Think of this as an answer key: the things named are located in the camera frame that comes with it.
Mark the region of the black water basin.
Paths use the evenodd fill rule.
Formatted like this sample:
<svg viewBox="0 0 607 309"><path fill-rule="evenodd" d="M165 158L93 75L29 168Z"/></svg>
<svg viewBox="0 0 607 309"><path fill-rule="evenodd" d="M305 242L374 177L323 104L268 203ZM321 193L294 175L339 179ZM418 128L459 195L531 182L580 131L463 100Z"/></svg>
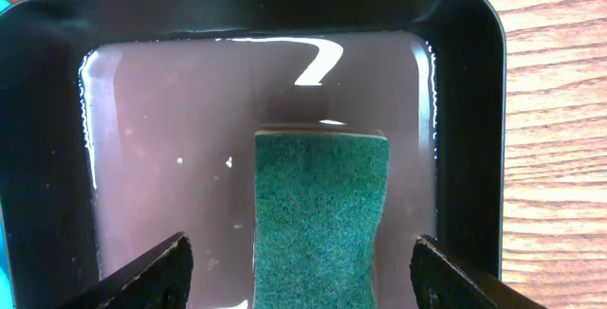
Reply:
<svg viewBox="0 0 607 309"><path fill-rule="evenodd" d="M382 308L429 234L502 270L506 41L487 0L23 0L1 14L14 308L71 300L178 231L190 305L251 305L254 137L390 144Z"/></svg>

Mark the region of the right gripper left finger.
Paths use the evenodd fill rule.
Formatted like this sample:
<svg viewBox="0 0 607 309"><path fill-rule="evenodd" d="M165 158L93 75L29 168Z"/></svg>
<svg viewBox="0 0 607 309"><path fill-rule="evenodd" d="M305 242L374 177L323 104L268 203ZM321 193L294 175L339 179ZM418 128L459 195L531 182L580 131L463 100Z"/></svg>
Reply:
<svg viewBox="0 0 607 309"><path fill-rule="evenodd" d="M61 309L185 309L193 251L178 232L98 282Z"/></svg>

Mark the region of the teal plastic tray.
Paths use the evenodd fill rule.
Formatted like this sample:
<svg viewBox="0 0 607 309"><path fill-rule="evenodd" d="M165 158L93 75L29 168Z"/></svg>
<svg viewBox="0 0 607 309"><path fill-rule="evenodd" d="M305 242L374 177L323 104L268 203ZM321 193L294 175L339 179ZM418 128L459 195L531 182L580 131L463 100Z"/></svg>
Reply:
<svg viewBox="0 0 607 309"><path fill-rule="evenodd" d="M1 219L0 224L0 263L0 308L13 309L14 299L9 274L9 256L6 243L4 219Z"/></svg>

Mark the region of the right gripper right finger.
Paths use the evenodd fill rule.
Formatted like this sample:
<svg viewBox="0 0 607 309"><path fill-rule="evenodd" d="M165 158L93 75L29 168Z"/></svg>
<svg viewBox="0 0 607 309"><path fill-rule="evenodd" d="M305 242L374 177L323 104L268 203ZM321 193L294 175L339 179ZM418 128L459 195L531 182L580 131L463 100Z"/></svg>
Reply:
<svg viewBox="0 0 607 309"><path fill-rule="evenodd" d="M410 269L419 309L545 309L452 255L429 235L416 238Z"/></svg>

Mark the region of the green scrub sponge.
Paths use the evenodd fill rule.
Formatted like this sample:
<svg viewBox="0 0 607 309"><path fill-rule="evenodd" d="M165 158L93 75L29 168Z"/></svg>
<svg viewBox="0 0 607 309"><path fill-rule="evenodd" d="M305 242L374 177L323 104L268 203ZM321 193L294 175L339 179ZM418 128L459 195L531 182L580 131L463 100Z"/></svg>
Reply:
<svg viewBox="0 0 607 309"><path fill-rule="evenodd" d="M382 136L256 135L254 307L375 307L389 159Z"/></svg>

